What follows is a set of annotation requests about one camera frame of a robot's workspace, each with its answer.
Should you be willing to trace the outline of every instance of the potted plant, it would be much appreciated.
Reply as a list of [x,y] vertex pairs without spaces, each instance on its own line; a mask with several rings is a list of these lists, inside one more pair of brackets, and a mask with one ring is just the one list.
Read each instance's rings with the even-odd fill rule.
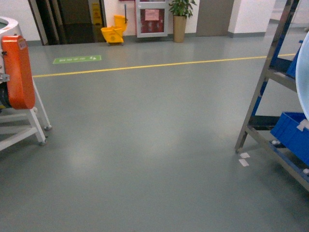
[[187,18],[193,14],[192,5],[197,5],[194,0],[172,0],[169,11],[173,14],[174,42],[182,43],[184,40]]

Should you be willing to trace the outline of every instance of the plant pot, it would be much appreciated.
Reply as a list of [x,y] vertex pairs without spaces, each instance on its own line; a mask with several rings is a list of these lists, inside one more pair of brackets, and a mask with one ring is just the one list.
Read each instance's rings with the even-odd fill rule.
[[185,25],[187,19],[185,16],[175,16],[173,18],[174,42],[182,43],[184,40]]

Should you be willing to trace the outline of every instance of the doorway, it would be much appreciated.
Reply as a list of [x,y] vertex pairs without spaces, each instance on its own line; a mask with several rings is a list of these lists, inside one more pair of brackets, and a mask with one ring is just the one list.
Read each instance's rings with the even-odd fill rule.
[[225,36],[232,14],[234,0],[200,1],[197,36]]
[[104,42],[101,0],[28,0],[44,45]]

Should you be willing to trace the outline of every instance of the yellow floor line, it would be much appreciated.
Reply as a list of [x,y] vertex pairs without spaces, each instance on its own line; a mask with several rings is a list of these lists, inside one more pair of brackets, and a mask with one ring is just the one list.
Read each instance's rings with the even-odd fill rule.
[[[288,57],[295,56],[295,54],[283,54],[279,57]],[[230,58],[230,59],[211,59],[211,60],[201,60],[201,61],[190,61],[190,62],[180,62],[180,63],[168,63],[168,64],[154,64],[154,65],[143,65],[143,66],[131,66],[131,67],[122,67],[114,69],[98,69],[98,70],[89,70],[89,71],[79,71],[79,72],[62,72],[54,74],[43,74],[35,75],[33,77],[49,77],[49,76],[65,76],[65,75],[75,75],[75,74],[86,74],[86,73],[101,73],[101,72],[110,72],[110,71],[119,71],[119,70],[129,70],[129,69],[145,69],[153,67],[164,67],[164,66],[173,66],[173,65],[185,65],[185,64],[202,64],[202,63],[213,63],[213,62],[224,62],[224,61],[236,61],[236,60],[246,60],[246,59],[265,59],[266,56],[262,57],[243,57],[243,58]]]

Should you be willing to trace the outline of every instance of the blue crate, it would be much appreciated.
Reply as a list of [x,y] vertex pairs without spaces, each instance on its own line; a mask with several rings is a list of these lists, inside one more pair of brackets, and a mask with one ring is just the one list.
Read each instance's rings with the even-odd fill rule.
[[306,116],[303,113],[283,112],[270,133],[309,165],[309,130],[304,128],[304,131],[300,131],[296,128],[304,119]]

